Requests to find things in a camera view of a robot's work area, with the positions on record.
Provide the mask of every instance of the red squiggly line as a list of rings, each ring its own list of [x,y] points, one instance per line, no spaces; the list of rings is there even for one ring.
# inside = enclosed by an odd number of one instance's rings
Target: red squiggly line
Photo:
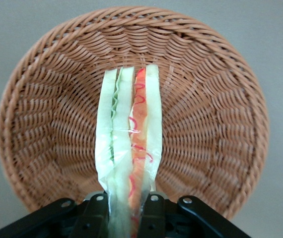
[[[135,99],[136,99],[136,98],[141,98],[141,101],[140,101],[140,102],[134,102],[134,105],[139,104],[139,103],[144,103],[144,102],[146,102],[146,98],[143,97],[143,96],[141,96],[141,95],[136,95],[136,96],[135,96]]]
[[[128,198],[129,197],[131,197],[131,195],[133,194],[133,192],[135,191],[135,180],[134,180],[134,178],[133,178],[133,176],[132,175],[130,175],[130,181],[131,181],[131,184],[132,184],[132,189],[131,189],[131,191],[130,191],[130,194],[128,195]]]
[[[132,147],[136,148],[136,149],[140,149],[140,151],[145,151],[146,150],[145,148],[143,148],[142,146],[139,146],[137,144],[132,144]]]
[[[146,149],[143,148],[142,146],[139,146],[139,145],[136,145],[136,144],[132,144],[132,147],[133,148],[137,148],[137,149],[140,149],[140,151],[145,151]],[[153,157],[150,153],[146,153],[148,156],[149,156],[149,161],[152,163],[153,162]]]
[[[144,70],[146,70],[146,69],[145,69],[145,68],[141,68],[141,69],[137,72],[136,77],[138,77],[139,74],[142,73]]]
[[[153,157],[149,154],[149,153],[146,153],[149,157],[150,157],[150,160],[149,160],[149,162],[153,162]]]
[[[134,86],[135,86],[135,92],[146,87],[144,83],[135,83]]]

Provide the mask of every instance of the plastic wrap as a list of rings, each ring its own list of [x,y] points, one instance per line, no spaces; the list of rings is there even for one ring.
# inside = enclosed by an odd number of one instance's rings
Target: plastic wrap
[[[109,238],[135,237],[162,150],[158,67],[105,72],[97,113],[95,162],[108,194]]]

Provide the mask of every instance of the transparent plastic bag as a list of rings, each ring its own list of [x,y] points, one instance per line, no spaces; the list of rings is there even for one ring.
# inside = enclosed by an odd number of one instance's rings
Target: transparent plastic bag
[[[135,237],[142,205],[155,190],[162,129],[158,67],[105,72],[98,106],[95,163],[109,199],[109,238]]]

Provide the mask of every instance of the basket weave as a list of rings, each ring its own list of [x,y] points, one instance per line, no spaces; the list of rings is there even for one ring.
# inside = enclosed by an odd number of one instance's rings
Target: basket weave
[[[94,164],[105,70],[159,66],[163,152],[157,189],[195,195],[226,218],[244,204],[268,148],[257,79],[218,33],[190,17],[114,7],[67,21],[23,57],[0,103],[0,157],[34,211],[102,190]]]

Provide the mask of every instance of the gray wall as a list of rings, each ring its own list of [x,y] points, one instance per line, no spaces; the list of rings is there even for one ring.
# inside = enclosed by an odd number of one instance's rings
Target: gray wall
[[[54,26],[99,8],[148,5],[192,16],[222,34],[259,78],[271,120],[261,180],[233,222],[252,237],[283,237],[283,0],[0,1],[0,98],[11,71]],[[26,215],[0,167],[0,227]]]

